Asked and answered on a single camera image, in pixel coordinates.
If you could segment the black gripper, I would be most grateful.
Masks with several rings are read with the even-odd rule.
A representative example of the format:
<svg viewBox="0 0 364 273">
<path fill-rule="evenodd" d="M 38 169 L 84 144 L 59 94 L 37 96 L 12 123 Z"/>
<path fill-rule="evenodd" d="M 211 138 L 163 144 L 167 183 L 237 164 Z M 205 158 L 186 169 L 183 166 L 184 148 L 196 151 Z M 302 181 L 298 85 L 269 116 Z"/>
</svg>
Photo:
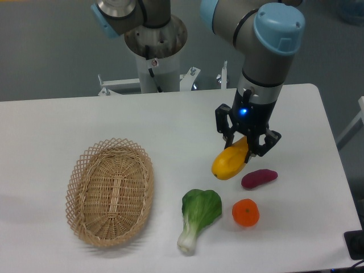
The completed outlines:
<svg viewBox="0 0 364 273">
<path fill-rule="evenodd" d="M 248 152 L 245 163 L 248 163 L 252 157 L 263 157 L 280 141 L 282 135 L 268 128 L 276 102 L 255 104 L 249 101 L 253 97 L 252 92 L 248 89 L 245 93 L 247 95 L 241 95 L 236 91 L 232 108 L 221 104 L 215 110 L 215 118 L 217 131 L 225 141 L 224 149 L 233 144 L 235 131 L 247 138 Z"/>
</svg>

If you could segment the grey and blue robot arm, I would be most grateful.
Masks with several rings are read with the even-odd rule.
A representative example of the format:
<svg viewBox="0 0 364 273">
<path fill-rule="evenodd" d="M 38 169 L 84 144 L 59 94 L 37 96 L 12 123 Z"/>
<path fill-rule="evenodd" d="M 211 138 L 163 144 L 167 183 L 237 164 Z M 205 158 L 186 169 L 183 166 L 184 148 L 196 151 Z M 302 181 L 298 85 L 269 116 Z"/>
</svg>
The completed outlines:
<svg viewBox="0 0 364 273">
<path fill-rule="evenodd" d="M 245 60 L 232 106 L 216 111 L 217 131 L 226 147 L 234 134 L 247 139 L 245 161 L 263 156 L 280 140 L 269 120 L 305 29 L 299 1 L 202 1 L 200 17 L 208 28 L 241 52 Z M 179 90 L 172 59 L 187 41 L 184 23 L 171 13 L 170 1 L 95 1 L 96 20 L 109 37 L 124 36 L 142 62 L 144 93 Z"/>
</svg>

